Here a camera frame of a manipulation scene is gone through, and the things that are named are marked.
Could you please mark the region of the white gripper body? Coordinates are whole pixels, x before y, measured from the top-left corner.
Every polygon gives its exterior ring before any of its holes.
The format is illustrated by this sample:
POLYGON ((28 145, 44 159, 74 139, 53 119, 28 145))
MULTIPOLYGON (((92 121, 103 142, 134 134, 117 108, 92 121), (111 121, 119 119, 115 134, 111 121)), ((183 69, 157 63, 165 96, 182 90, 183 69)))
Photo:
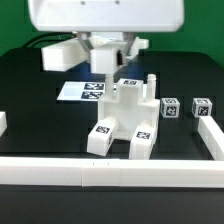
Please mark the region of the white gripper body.
POLYGON ((28 0, 39 31, 175 32, 184 0, 28 0))

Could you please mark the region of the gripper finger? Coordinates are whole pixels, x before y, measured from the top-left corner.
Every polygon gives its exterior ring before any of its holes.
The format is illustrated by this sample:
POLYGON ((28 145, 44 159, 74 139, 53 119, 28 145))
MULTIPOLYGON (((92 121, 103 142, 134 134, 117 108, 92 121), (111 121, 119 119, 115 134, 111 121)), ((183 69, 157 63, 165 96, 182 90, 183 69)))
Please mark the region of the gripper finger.
POLYGON ((84 51, 89 53, 92 50, 92 44, 90 42, 90 33, 89 32, 78 32, 77 38, 80 45, 83 47, 84 51))
POLYGON ((123 33, 124 38, 124 45, 119 50, 118 53, 118 62, 120 64, 126 64, 127 63, 127 56, 129 55, 129 51, 134 43, 135 40, 135 34, 131 32, 124 32, 123 33))

